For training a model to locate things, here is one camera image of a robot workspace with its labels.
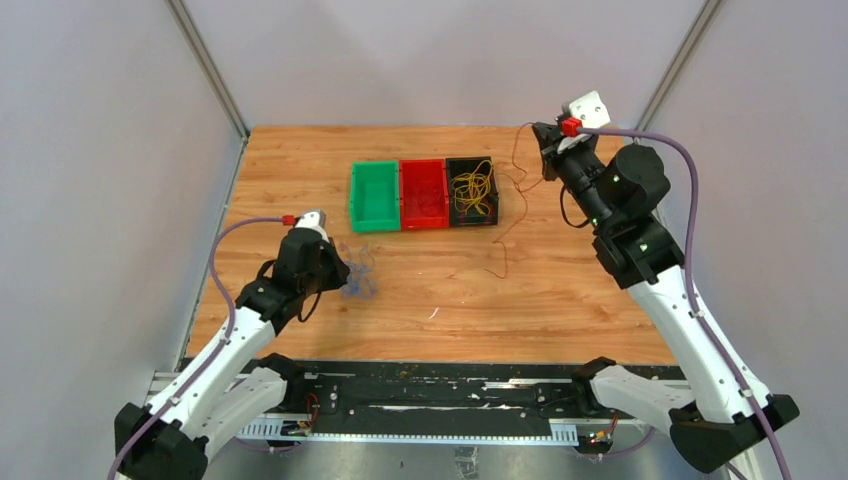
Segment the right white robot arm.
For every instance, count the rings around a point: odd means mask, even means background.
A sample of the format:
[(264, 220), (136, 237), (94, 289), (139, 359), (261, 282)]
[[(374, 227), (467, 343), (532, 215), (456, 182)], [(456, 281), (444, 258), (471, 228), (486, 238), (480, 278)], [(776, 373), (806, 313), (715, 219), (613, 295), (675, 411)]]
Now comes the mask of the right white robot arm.
[(593, 248), (619, 288), (648, 314), (688, 384), (678, 393), (600, 357), (572, 377), (571, 403), (584, 417), (604, 410), (627, 414), (668, 436), (693, 468), (711, 473), (796, 419), (786, 394), (771, 392), (723, 334), (693, 275), (690, 244), (677, 243), (655, 208), (669, 192), (650, 132), (626, 131), (628, 144), (599, 160), (602, 128), (576, 118), (535, 122), (545, 180), (558, 180), (593, 229)]

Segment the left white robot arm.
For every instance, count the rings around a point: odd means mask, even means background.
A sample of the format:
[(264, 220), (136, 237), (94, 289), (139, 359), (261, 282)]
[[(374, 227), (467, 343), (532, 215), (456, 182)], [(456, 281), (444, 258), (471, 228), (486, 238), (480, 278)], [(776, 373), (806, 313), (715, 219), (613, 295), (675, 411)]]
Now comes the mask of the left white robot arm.
[(273, 354), (236, 377), (293, 319), (308, 318), (309, 297), (341, 288), (349, 269), (310, 211), (283, 216), (288, 226), (276, 259), (266, 262), (237, 298), (222, 295), (228, 315), (201, 353), (142, 406), (126, 404), (114, 420), (114, 479), (200, 479), (221, 448), (264, 411), (298, 411), (306, 400), (303, 371)]

